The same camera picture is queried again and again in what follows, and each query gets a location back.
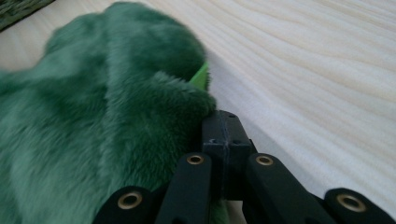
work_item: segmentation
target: light wood surface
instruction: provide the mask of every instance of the light wood surface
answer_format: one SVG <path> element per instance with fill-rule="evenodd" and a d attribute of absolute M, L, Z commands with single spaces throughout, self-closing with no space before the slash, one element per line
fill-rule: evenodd
<path fill-rule="evenodd" d="M 112 2 L 57 0 L 5 30 L 0 67 L 33 66 L 56 27 Z M 396 2 L 143 2 L 205 43 L 211 92 L 259 151 L 319 197 L 354 189 L 396 218 Z"/>

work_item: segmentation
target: brass ring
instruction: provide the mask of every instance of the brass ring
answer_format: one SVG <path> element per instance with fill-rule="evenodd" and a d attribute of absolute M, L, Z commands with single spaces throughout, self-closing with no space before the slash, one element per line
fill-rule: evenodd
<path fill-rule="evenodd" d="M 260 164 L 260 165 L 272 165 L 272 164 L 274 164 L 274 161 L 271 158 L 267 157 L 267 156 L 258 156 L 256 158 L 256 162 L 258 164 Z"/>
<path fill-rule="evenodd" d="M 351 200 L 355 204 L 351 204 L 351 203 L 349 203 L 346 200 Z M 360 213 L 360 212 L 364 212 L 364 211 L 367 210 L 366 205 L 361 200 L 359 200 L 358 198 L 356 198 L 356 197 L 354 197 L 352 195 L 349 195 L 349 194 L 339 194 L 339 195 L 337 195 L 337 201 L 341 205 L 343 205 L 346 209 L 349 209 L 349 210 L 351 210 L 353 212 L 359 212 Z"/>
<path fill-rule="evenodd" d="M 134 201 L 131 203 L 125 202 L 125 200 L 129 197 L 134 197 Z M 119 205 L 120 209 L 127 210 L 127 209 L 136 208 L 139 204 L 142 203 L 142 201 L 143 201 L 142 195 L 137 191 L 133 191 L 133 192 L 129 192 L 129 193 L 122 195 L 119 198 L 118 205 Z"/>
<path fill-rule="evenodd" d="M 193 155 L 187 158 L 187 162 L 191 165 L 199 165 L 204 162 L 204 157 L 199 155 Z"/>

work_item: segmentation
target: stuffed animal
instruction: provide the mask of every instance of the stuffed animal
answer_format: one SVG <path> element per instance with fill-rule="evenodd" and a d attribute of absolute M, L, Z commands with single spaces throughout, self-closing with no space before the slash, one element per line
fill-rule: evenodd
<path fill-rule="evenodd" d="M 179 22 L 117 3 L 58 29 L 31 69 L 0 72 L 0 223 L 76 224 L 116 190 L 155 190 L 216 107 L 190 83 L 205 51 Z M 212 223 L 227 222 L 214 203 Z"/>

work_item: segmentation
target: green tag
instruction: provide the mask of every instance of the green tag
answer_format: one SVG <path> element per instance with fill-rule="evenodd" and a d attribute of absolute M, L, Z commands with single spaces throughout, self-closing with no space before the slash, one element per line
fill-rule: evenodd
<path fill-rule="evenodd" d="M 198 70 L 198 72 L 190 80 L 190 83 L 192 85 L 203 91 L 206 90 L 207 67 L 207 63 L 204 63 L 202 67 Z"/>

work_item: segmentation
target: wood grain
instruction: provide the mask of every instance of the wood grain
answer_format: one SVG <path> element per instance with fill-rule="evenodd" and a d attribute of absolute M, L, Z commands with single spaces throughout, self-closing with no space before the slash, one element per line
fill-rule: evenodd
<path fill-rule="evenodd" d="M 0 67 L 33 66 L 56 27 L 112 2 L 58 0 L 5 30 Z M 205 43 L 211 92 L 259 151 L 319 197 L 354 189 L 396 218 L 396 2 L 143 2 Z"/>

